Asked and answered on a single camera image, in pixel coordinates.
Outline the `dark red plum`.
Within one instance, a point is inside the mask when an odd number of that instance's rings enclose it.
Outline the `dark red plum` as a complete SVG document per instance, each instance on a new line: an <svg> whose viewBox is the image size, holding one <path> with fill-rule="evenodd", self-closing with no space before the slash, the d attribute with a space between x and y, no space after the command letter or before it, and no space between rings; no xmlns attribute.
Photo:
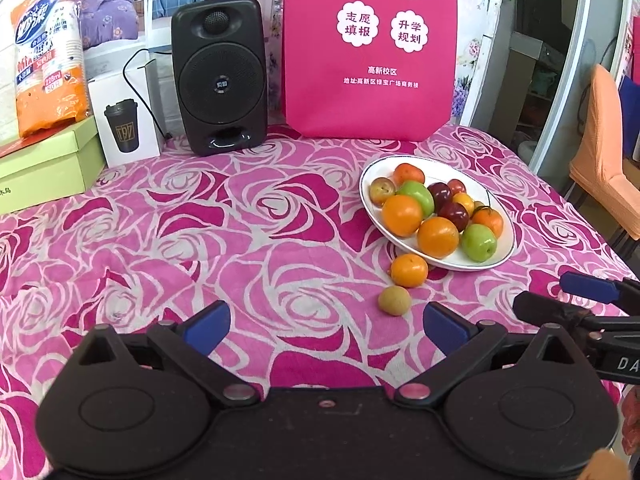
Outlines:
<svg viewBox="0 0 640 480"><path fill-rule="evenodd" d="M438 215L440 218L449 220L459 233L462 233L470 222L469 213L464 206L452 200L439 208Z"/></svg>
<svg viewBox="0 0 640 480"><path fill-rule="evenodd" d="M427 189L428 192L431 193L431 196L434 200L434 211L436 212L436 214L438 214L442 209L442 206L444 206L451 200L451 188L444 182L434 182L433 184L429 185Z"/></svg>

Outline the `white round plate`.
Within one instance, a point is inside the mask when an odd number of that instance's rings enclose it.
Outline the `white round plate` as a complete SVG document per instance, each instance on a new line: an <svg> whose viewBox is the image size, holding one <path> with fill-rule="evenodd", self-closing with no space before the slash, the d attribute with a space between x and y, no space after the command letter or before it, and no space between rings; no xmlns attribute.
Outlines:
<svg viewBox="0 0 640 480"><path fill-rule="evenodd" d="M503 232L497 240L497 250L484 262L475 262L466 256L461 248L457 248L451 255L445 258L435 258L420 251L416 237L400 238L390 232L384 226L382 220L382 209L374 206L369 197L369 186L376 178L390 178L396 167L403 162L416 166L425 174L425 182L431 184L433 182L448 182L451 179L460 180L466 187L466 190L472 198L480 200L487 206L500 214L503 220ZM371 160L364 165L359 178L359 196L362 206L367 211L369 218L374 226L396 247L403 252L411 252L424 258L429 264L438 268L475 272L483 271L500 266L508 260L516 247L516 238L512 220L509 217L506 208L503 207L501 200L485 188L480 182L463 172L449 167L443 162L435 159L423 158L413 155L388 155L381 158Z"/></svg>

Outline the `small orange in plate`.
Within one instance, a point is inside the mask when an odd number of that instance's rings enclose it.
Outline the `small orange in plate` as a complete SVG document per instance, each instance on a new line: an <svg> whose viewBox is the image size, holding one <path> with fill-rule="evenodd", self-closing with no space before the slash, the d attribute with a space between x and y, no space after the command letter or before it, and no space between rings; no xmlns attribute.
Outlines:
<svg viewBox="0 0 640 480"><path fill-rule="evenodd" d="M451 255L458 248L459 240L457 227L450 220L442 217L425 220L416 233L420 252L437 259Z"/></svg>

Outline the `white coffee cup box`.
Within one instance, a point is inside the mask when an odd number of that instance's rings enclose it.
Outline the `white coffee cup box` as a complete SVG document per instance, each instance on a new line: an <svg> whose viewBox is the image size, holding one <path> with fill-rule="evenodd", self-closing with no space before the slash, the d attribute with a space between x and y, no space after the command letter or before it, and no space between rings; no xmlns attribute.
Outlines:
<svg viewBox="0 0 640 480"><path fill-rule="evenodd" d="M155 60L92 78L88 91L108 168L162 154L168 130Z"/></svg>

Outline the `orange tangerine with stem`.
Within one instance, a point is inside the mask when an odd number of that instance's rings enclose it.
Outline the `orange tangerine with stem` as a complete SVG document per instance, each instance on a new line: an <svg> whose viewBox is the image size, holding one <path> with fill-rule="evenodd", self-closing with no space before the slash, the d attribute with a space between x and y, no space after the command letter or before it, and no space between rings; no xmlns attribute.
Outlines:
<svg viewBox="0 0 640 480"><path fill-rule="evenodd" d="M503 233L504 221L502 215L491 206L490 196L487 196L484 202L481 200L474 202L471 222L486 226L494 233L495 238L499 238Z"/></svg>

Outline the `large orange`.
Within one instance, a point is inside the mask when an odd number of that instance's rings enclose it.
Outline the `large orange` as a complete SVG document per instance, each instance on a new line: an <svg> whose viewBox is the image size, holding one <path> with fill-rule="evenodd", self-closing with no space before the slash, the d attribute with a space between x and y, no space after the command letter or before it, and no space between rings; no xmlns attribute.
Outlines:
<svg viewBox="0 0 640 480"><path fill-rule="evenodd" d="M381 214L385 229L401 238L413 235L423 221L420 203L405 195L390 196L384 203Z"/></svg>

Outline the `orange mandarin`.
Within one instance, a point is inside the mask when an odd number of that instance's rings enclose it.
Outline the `orange mandarin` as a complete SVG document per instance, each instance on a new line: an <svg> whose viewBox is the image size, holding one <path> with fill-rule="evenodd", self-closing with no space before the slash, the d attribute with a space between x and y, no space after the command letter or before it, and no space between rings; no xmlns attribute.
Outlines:
<svg viewBox="0 0 640 480"><path fill-rule="evenodd" d="M405 182L409 181L424 184L425 174L420 168L408 164L408 162L403 162L395 168L392 174L392 179L399 188Z"/></svg>

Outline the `magenta non-woven tote bag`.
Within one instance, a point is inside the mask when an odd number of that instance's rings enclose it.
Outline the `magenta non-woven tote bag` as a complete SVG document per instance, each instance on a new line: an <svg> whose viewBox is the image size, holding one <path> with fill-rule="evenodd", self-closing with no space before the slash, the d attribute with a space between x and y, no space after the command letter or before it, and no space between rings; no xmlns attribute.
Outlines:
<svg viewBox="0 0 640 480"><path fill-rule="evenodd" d="M310 138L423 141L449 122L457 0L284 0L286 122Z"/></svg>

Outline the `large green apple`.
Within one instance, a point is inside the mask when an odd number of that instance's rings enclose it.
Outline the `large green apple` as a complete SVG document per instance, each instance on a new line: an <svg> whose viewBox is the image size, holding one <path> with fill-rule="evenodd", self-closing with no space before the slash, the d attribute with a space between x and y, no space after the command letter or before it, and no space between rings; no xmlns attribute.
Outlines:
<svg viewBox="0 0 640 480"><path fill-rule="evenodd" d="M414 198L421 207L424 219L431 217L431 215L435 212L435 202L433 195L421 182L413 180L405 181L398 188L396 194Z"/></svg>

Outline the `orange white tissue pack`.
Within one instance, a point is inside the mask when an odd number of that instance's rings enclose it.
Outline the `orange white tissue pack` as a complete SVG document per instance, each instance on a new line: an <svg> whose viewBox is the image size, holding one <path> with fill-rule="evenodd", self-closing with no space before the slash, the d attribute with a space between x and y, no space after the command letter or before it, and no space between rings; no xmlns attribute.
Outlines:
<svg viewBox="0 0 640 480"><path fill-rule="evenodd" d="M80 4L81 0L24 0L11 13L15 107L22 139L89 116Z"/></svg>

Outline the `yellow green small fruit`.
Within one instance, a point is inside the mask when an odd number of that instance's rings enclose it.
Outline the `yellow green small fruit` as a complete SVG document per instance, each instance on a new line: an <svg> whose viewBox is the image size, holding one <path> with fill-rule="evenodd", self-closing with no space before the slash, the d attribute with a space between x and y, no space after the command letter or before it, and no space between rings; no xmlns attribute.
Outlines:
<svg viewBox="0 0 640 480"><path fill-rule="evenodd" d="M412 299L407 289L393 285L378 295L378 308L391 316L403 316L411 308Z"/></svg>

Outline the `orange covered chair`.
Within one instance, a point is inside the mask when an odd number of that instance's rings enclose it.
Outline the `orange covered chair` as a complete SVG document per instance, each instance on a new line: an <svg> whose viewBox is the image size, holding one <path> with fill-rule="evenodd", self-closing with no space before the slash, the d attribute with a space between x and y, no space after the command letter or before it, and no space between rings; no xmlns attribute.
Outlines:
<svg viewBox="0 0 640 480"><path fill-rule="evenodd" d="M638 242L639 189L624 174L623 114L616 81L596 64L590 82L585 131L570 161L570 178Z"/></svg>

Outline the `yellow orange small citrus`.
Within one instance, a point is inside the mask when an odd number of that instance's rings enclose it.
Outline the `yellow orange small citrus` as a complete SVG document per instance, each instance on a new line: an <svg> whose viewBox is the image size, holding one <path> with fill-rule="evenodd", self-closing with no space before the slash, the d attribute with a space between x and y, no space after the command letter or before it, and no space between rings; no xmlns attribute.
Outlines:
<svg viewBox="0 0 640 480"><path fill-rule="evenodd" d="M469 194L466 193L457 193L452 196L451 199L454 203L461 205L469 215L469 218L472 218L475 210L475 200L472 199Z"/></svg>

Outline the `red tomato-like fruit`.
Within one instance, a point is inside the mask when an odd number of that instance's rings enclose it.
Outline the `red tomato-like fruit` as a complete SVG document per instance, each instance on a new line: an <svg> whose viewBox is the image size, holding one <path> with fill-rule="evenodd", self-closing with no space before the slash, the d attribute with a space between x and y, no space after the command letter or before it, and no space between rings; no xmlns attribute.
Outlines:
<svg viewBox="0 0 640 480"><path fill-rule="evenodd" d="M448 188L450 189L451 195L455 196L460 193L466 192L466 187L462 181L459 179L451 179L448 183Z"/></svg>

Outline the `light green cardboard box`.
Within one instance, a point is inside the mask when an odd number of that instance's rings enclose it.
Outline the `light green cardboard box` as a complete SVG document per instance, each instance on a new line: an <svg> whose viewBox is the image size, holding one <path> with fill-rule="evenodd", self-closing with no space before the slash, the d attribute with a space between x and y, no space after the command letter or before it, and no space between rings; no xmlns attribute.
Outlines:
<svg viewBox="0 0 640 480"><path fill-rule="evenodd" d="M88 191L105 167L96 121L42 130L1 145L4 214Z"/></svg>

